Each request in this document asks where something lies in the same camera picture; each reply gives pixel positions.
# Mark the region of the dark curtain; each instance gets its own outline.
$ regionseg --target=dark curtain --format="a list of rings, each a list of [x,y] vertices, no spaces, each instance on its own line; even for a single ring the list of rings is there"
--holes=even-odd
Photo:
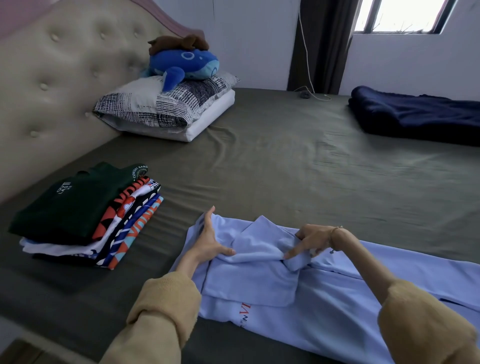
[[[315,92],[338,94],[361,0],[301,0],[300,13]],[[311,88],[297,21],[287,90]]]

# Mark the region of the white cable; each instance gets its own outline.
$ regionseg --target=white cable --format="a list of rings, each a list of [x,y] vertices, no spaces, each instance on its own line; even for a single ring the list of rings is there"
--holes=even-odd
[[[332,101],[332,98],[328,95],[325,95],[325,97],[328,98],[328,100],[324,100],[324,99],[321,99],[321,98],[318,98],[317,96],[314,95],[315,93],[315,89],[313,88],[313,83],[312,83],[312,78],[310,77],[310,66],[308,65],[308,50],[307,50],[307,43],[305,43],[305,35],[303,34],[303,24],[301,23],[301,14],[300,14],[300,6],[299,6],[299,22],[300,22],[300,30],[301,30],[301,37],[303,39],[303,46],[305,47],[305,57],[307,59],[307,73],[308,73],[308,80],[310,81],[310,86],[312,87],[312,91],[313,93],[308,89],[307,86],[301,86],[298,89],[302,88],[302,87],[305,87],[307,89],[307,91],[310,93],[310,95],[312,95],[314,98],[316,98],[317,100],[319,101]]]

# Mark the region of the dark green t-shirt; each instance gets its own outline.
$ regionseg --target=dark green t-shirt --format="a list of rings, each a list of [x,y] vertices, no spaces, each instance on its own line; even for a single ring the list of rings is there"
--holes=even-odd
[[[98,163],[48,188],[15,215],[9,232],[39,243],[88,245],[108,203],[147,171],[144,164]]]

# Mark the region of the light blue shirt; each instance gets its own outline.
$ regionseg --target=light blue shirt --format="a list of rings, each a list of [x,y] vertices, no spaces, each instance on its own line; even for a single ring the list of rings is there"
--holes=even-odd
[[[189,228],[181,256],[195,243],[203,216]],[[199,316],[346,364],[392,363],[380,335],[380,304],[342,252],[311,260],[305,252],[283,255],[299,240],[297,229],[212,216],[216,239],[234,256],[200,265],[192,280],[202,294]],[[389,246],[362,242],[402,279],[415,283],[480,329],[480,266]]]

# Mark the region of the patterned pillowcase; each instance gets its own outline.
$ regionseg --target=patterned pillowcase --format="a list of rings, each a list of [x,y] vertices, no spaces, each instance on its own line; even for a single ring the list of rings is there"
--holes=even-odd
[[[103,96],[93,112],[112,127],[120,118],[146,126],[184,129],[238,81],[219,71],[207,80],[185,80],[173,90],[161,92],[162,76],[140,78]]]

